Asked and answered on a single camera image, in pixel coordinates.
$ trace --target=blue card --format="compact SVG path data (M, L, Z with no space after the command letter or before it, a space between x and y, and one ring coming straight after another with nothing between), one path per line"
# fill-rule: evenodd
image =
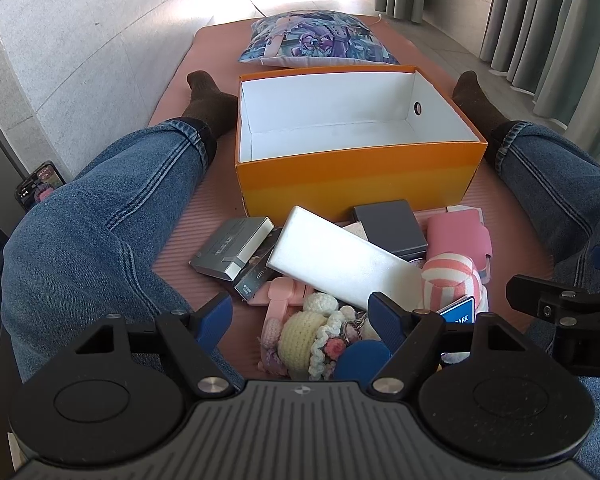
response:
M473 296L465 296L453 302L438 314L448 323L473 323L475 321L475 300Z

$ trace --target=pink yoga mat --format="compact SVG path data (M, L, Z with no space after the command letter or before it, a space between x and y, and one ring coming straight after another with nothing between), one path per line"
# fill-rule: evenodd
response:
M443 92L451 94L455 81L411 41L400 36L385 21L372 25L376 18L359 18L370 26L400 63L420 67ZM221 90L237 94L239 75L276 70L237 62L249 42L254 21L202 28L160 99L151 124L177 117L186 108L190 97L186 81L189 72L206 70ZM234 169L234 145L233 133L219 141L216 160L154 265L154 271L183 295L193 309L198 309L223 289L213 279L189 267L191 255L224 220L244 215ZM491 281L487 285L490 308L519 330L524 330L530 318L509 307L504 296L505 285L514 274L549 278L552 274L551 259L512 193L485 163L478 168L462 203L482 208L491 234L493 258ZM426 229L427 219L436 212L418 212L416 216ZM260 335L265 312L264 307L234 300L234 321L219 346L227 360L246 378L264 376L256 369L260 359L256 338Z

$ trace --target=striped plush toy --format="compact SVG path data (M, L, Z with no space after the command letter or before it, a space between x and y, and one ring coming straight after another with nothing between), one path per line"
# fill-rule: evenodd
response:
M487 290L480 282L474 261L461 254L434 256L422 267L422 306L438 311L463 296L475 298L476 313L486 312Z

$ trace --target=person's leg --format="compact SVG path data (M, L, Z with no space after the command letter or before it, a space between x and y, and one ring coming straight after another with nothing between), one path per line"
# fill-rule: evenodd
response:
M590 250L600 244L600 165L544 126L506 121L477 85L475 73L461 76L454 101L489 142L485 158L514 193L554 258L554 280L600 292L600 270ZM538 320L529 335L547 346L552 326ZM577 455L600 478L600 378L580 378L593 396L596 420Z
M189 309L151 267L211 163L216 138L231 128L227 118L237 117L236 98L201 91L200 80L210 85L206 74L192 80L186 117L109 146L37 204L5 246L2 320L23 380L105 314L140 322ZM240 385L219 352L213 356Z

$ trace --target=yellow crochet plush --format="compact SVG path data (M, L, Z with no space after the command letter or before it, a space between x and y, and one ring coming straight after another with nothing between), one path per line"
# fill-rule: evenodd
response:
M289 371L307 372L315 333L326 321L317 312L298 312L285 323L278 341L278 356Z

